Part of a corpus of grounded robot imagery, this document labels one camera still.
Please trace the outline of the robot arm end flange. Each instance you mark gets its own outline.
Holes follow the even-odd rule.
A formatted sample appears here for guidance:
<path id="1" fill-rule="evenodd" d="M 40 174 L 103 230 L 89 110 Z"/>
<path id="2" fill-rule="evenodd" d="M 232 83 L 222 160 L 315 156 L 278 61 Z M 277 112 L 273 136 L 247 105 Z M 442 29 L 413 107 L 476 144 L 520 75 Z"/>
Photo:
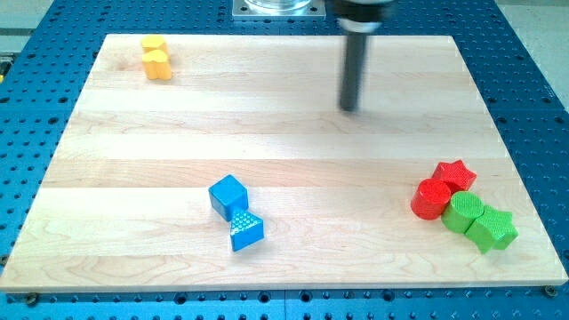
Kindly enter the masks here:
<path id="1" fill-rule="evenodd" d="M 333 0 L 333 11 L 344 30 L 371 34 L 395 14 L 397 3 L 397 0 Z"/>

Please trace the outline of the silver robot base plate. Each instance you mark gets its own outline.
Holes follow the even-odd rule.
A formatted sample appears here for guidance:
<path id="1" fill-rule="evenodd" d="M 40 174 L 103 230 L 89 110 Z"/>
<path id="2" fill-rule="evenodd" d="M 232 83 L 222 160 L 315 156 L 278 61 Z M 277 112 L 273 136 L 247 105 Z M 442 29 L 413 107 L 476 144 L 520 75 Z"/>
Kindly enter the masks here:
<path id="1" fill-rule="evenodd" d="M 323 0 L 233 0 L 234 19 L 324 18 Z"/>

